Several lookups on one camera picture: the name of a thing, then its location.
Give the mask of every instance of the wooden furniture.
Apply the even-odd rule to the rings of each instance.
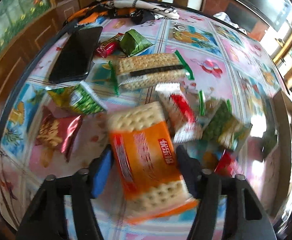
[[[265,31],[269,28],[269,25],[266,24],[260,17],[258,17],[255,13],[253,13],[251,10],[249,10],[246,6],[242,5],[238,1],[236,0],[206,0],[206,5],[203,12],[212,16],[219,12],[225,12],[229,4],[236,6],[238,9],[243,10],[244,12],[248,13],[251,17],[255,18],[256,24],[253,27],[251,32],[247,32],[247,35],[257,41],[261,41],[261,39],[265,35]]]
[[[27,64],[62,28],[74,12],[95,0],[66,0],[34,19],[16,35],[0,55],[0,116],[6,100]]]
[[[274,96],[273,103],[278,121],[280,148],[279,182],[270,214],[275,217],[284,208],[283,203],[292,191],[292,129],[288,117],[292,117],[292,101],[280,90]]]
[[[96,0],[64,0],[56,5],[56,12],[59,21],[63,23],[76,11],[87,7],[90,3]]]

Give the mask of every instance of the table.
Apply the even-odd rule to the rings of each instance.
[[[101,41],[118,32],[136,29],[155,46],[144,54],[168,52],[176,49],[193,70],[195,80],[181,81],[191,106],[198,108],[197,93],[203,90],[206,97],[229,99],[233,114],[243,122],[254,126],[238,155],[238,162],[266,210],[271,209],[278,184],[279,150],[276,148],[266,160],[258,137],[265,130],[263,96],[272,97],[284,83],[270,57],[259,42],[248,38],[220,22],[194,12],[178,9],[179,20],[154,20],[134,26],[130,19],[106,19],[100,17],[88,27],[103,26]],[[183,33],[191,39],[183,38]],[[44,105],[56,117],[65,117],[67,112],[57,108],[45,92],[45,87],[66,87],[77,82],[51,86],[49,73],[68,35],[58,40],[39,61],[22,86],[11,110],[0,143],[7,156],[0,156],[0,212],[4,219],[17,228],[32,197],[44,178],[49,174],[68,176],[100,155],[108,142],[105,129],[105,113],[86,116],[74,141],[69,163],[59,152],[49,155],[42,146],[35,146]],[[110,82],[108,60],[94,58],[94,65],[86,82],[107,105],[109,111],[117,111],[157,100],[153,88],[122,93],[117,97]],[[185,144],[191,157],[202,162],[209,161],[216,148],[203,141]],[[220,239],[225,217],[225,201],[220,198],[220,208],[214,239]],[[92,200],[95,214],[105,239],[186,239],[196,210],[181,215],[149,220],[139,225],[123,221],[126,204],[122,196],[116,168],[111,171],[102,195]],[[71,239],[76,239],[72,220],[71,199],[65,197],[65,213]]]

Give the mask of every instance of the white fabric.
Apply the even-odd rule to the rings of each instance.
[[[112,0],[108,1],[107,6],[110,8],[139,8],[146,9],[157,14],[163,15],[164,17],[168,17],[170,19],[179,19],[179,14],[174,7],[163,6],[163,5],[155,5],[152,3],[144,2],[141,0]]]

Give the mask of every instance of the smartphone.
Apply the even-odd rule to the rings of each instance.
[[[49,82],[57,84],[85,79],[102,30],[102,27],[95,27],[74,32],[57,58]]]

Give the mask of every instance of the screw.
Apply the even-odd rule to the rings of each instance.
[[[236,174],[235,178],[238,180],[245,180],[245,176],[243,174]]]
[[[210,175],[212,173],[210,169],[202,169],[201,172],[205,175]]]
[[[56,176],[55,175],[48,175],[46,178],[45,178],[45,180],[47,180],[47,181],[52,181],[52,180],[54,180],[54,179],[56,179]]]
[[[82,168],[82,169],[80,169],[80,170],[78,171],[78,173],[79,173],[80,175],[85,175],[85,174],[89,173],[89,169],[87,169],[87,168]]]

